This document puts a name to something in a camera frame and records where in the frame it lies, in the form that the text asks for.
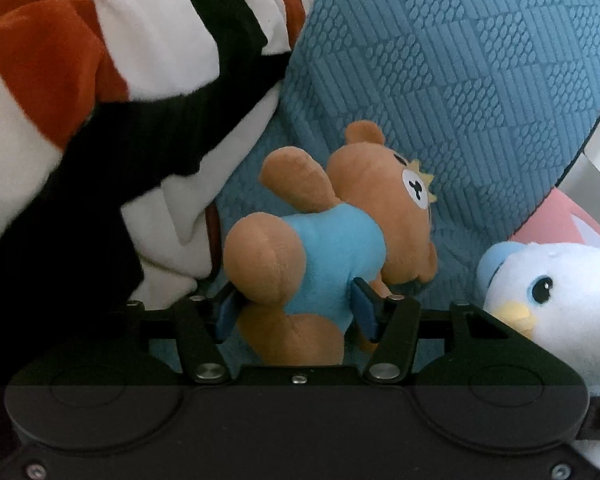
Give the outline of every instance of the bear's leg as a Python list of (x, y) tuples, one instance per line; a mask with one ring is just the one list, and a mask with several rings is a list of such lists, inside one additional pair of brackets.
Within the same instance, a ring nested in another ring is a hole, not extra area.
[(250, 301), (282, 309), (298, 291), (306, 253), (283, 219), (253, 213), (239, 220), (224, 242), (224, 272)]
[(242, 310), (238, 328), (254, 352), (269, 366), (342, 364), (344, 336), (317, 314), (285, 314), (282, 309), (251, 303)]

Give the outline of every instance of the screw head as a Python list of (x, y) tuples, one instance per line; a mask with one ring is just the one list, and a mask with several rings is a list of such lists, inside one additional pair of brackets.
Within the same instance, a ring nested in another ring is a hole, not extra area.
[(567, 480), (571, 476), (571, 466), (569, 464), (558, 464), (551, 469), (552, 480)]
[(29, 464), (26, 473), (31, 480), (45, 480), (46, 478), (46, 469), (42, 464)]
[(400, 375), (400, 368), (392, 363), (377, 363), (369, 368), (369, 373), (378, 381), (390, 381)]
[(291, 377), (291, 382), (293, 384), (306, 384), (309, 378), (304, 374), (296, 374)]
[(224, 367), (218, 363), (203, 363), (196, 368), (196, 377), (212, 381), (224, 375)]

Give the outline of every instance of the teddy bear plush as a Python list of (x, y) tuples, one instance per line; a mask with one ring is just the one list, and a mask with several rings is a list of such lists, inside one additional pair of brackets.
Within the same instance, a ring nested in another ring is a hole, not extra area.
[(272, 152), (260, 183), (299, 214), (253, 213), (226, 237), (225, 273), (248, 300), (237, 326), (266, 365), (340, 364), (354, 278), (387, 297), (387, 285), (436, 273), (433, 177), (386, 147), (373, 122), (350, 124), (345, 139), (326, 171), (299, 148)]

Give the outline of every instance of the bear's face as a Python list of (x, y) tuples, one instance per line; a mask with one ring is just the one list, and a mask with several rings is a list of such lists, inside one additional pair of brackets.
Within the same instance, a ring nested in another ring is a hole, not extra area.
[(351, 124), (346, 137), (326, 171), (338, 198), (365, 211), (382, 229), (387, 251), (382, 281), (430, 281), (438, 268), (430, 241), (432, 177), (387, 148), (373, 123)]

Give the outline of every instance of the penguin's eye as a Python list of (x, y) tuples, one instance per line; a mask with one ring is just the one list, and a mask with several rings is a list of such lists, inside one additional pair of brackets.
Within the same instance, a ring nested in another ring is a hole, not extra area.
[(552, 288), (554, 288), (554, 280), (548, 276), (541, 276), (529, 287), (529, 297), (537, 304), (545, 304), (551, 298)]

